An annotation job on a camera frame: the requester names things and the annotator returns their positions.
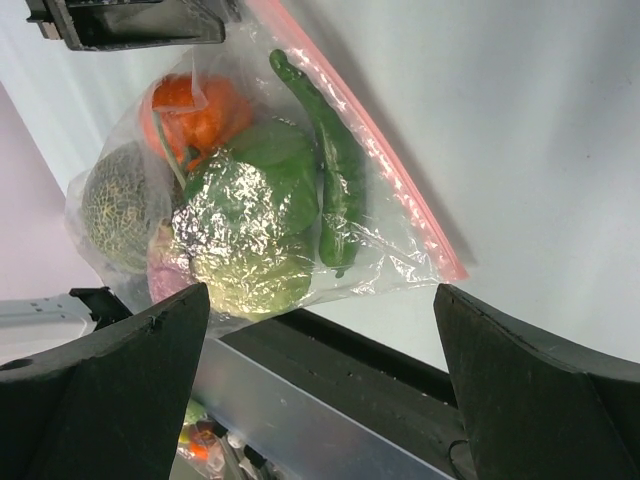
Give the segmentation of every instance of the black clamp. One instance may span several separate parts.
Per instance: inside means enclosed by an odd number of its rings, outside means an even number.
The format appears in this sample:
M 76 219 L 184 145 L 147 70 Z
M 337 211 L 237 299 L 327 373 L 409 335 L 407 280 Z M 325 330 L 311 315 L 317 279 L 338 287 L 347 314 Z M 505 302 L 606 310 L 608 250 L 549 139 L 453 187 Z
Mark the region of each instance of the black clamp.
M 71 50 L 222 43 L 235 0 L 26 0 L 42 35 Z

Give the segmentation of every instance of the green chili pepper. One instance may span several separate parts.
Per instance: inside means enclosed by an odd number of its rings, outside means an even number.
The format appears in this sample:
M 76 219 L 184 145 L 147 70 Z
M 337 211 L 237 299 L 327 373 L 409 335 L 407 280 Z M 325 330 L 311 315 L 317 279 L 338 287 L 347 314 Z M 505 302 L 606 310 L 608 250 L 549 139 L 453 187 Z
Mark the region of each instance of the green chili pepper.
M 294 67 L 282 50 L 269 57 L 271 68 L 298 98 L 313 124 L 324 158 L 322 263 L 340 278 L 353 266 L 359 249 L 357 228 L 365 210 L 361 148 L 309 77 Z

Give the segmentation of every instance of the plastic wrap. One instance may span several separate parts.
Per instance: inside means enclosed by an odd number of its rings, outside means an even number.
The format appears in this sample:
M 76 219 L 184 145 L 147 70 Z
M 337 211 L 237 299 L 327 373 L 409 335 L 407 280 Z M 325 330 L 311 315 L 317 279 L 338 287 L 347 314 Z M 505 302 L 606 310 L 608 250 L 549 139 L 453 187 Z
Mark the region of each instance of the plastic wrap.
M 72 183 L 82 255 L 134 310 L 205 282 L 211 334 L 466 276 L 422 196 L 276 0 L 151 85 Z

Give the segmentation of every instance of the ziplock bag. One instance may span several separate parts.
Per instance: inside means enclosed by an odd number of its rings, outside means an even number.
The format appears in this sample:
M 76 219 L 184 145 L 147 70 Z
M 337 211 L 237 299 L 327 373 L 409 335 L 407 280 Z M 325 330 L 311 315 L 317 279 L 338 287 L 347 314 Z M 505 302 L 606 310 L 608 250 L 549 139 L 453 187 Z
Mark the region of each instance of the ziplock bag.
M 286 9 L 244 0 L 237 13 L 223 44 L 149 87 L 70 186 L 69 230 L 105 283 L 142 309 L 205 282 L 217 336 L 464 278 L 400 159 Z

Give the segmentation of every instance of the white wall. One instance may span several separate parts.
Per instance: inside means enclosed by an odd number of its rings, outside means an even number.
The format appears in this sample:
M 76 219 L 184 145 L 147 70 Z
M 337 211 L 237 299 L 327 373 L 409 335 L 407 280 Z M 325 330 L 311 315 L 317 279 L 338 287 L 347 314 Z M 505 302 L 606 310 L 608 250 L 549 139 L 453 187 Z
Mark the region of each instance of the white wall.
M 408 166 L 469 268 L 461 286 L 640 361 L 640 2 L 285 3 Z M 66 186 L 178 52 L 71 53 L 25 11 L 0 12 L 0 78 Z M 434 292 L 314 310 L 444 368 Z
M 0 152 L 0 300 L 99 286 L 64 228 L 64 195 L 1 84 Z

